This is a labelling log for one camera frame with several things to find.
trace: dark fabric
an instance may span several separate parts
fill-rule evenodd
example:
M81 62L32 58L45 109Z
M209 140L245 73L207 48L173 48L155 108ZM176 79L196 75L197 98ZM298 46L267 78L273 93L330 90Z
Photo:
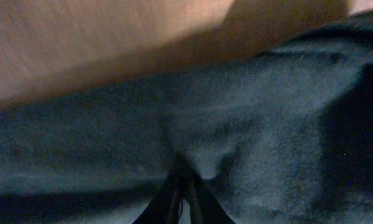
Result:
M176 152L236 223L373 223L373 16L0 111L0 223L132 223Z

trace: gray cloth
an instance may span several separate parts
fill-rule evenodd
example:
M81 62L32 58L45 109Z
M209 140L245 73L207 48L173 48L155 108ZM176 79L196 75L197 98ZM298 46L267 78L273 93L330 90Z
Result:
M236 223L373 224L373 18L0 111L0 223L131 223L175 151Z

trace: wooden surface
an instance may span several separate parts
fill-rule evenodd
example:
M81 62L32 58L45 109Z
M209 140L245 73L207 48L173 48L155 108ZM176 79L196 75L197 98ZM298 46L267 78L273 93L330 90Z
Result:
M293 35L373 7L360 3L0 0L0 108L250 57Z

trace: black object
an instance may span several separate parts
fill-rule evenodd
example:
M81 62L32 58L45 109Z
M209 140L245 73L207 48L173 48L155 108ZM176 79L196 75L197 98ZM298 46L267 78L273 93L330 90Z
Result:
M169 177L133 224L178 223L183 198L190 205L192 224L234 223L199 177Z

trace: gray blanket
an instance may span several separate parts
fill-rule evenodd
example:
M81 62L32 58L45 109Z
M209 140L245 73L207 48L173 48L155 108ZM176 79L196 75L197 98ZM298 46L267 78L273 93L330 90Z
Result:
M132 223L175 152L236 223L373 224L373 13L0 111L0 223Z

